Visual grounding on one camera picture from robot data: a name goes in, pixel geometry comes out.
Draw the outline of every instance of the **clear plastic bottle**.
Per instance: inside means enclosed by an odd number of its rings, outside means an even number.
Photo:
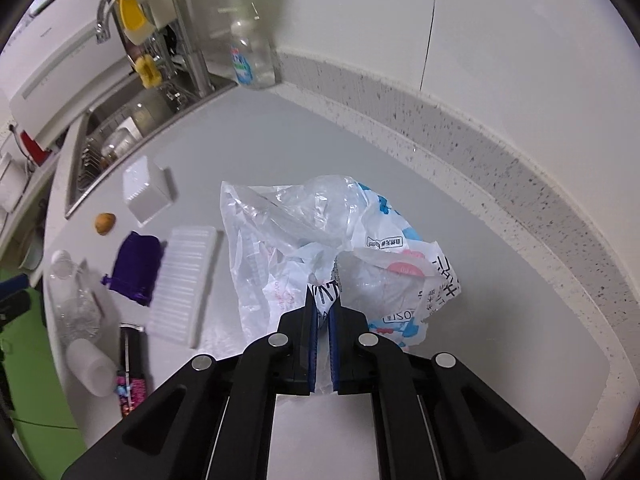
[[[271,61],[271,46],[260,31],[260,16],[254,4],[230,0],[228,12],[231,24],[231,59],[236,77],[248,88],[268,88],[276,82]]]
[[[76,339],[95,341],[102,313],[86,277],[66,251],[53,254],[49,267],[49,291],[56,314],[58,336],[65,347]]]

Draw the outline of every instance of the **small potato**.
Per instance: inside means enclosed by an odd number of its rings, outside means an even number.
[[[116,215],[112,213],[100,213],[95,217],[95,230],[99,235],[104,236],[113,228],[116,223]]]

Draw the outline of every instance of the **yellow scoop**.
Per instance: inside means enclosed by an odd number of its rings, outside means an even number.
[[[137,0],[118,0],[118,10],[124,33],[133,44],[144,43],[156,30],[140,9]]]

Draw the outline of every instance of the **green floor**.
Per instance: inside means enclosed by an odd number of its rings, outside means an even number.
[[[0,281],[9,276],[0,271]],[[25,454],[44,480],[60,480],[86,447],[73,420],[53,364],[40,301],[30,289],[31,309],[0,333],[15,411],[11,413]]]

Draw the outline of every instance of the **kitchen sink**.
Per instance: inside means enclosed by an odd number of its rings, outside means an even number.
[[[189,75],[176,76],[160,86],[145,89],[137,75],[130,76],[114,92],[85,113],[74,150],[65,217],[69,218],[114,168],[140,147],[188,112],[236,85],[210,75],[213,93],[199,98]]]

